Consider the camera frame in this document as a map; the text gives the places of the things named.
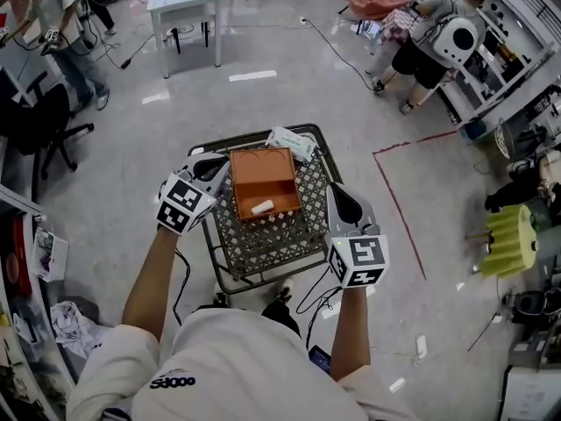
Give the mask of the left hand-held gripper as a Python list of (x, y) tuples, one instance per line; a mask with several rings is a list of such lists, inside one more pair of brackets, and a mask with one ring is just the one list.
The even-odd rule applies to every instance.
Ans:
[(160, 186), (156, 220), (182, 236), (200, 224), (220, 197), (230, 170), (227, 155), (198, 153)]

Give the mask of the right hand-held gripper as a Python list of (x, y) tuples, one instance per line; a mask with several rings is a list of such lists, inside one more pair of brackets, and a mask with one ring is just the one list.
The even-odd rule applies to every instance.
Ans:
[(326, 260), (344, 289), (374, 285), (388, 271), (387, 237), (380, 233), (372, 205), (342, 183), (326, 190)]

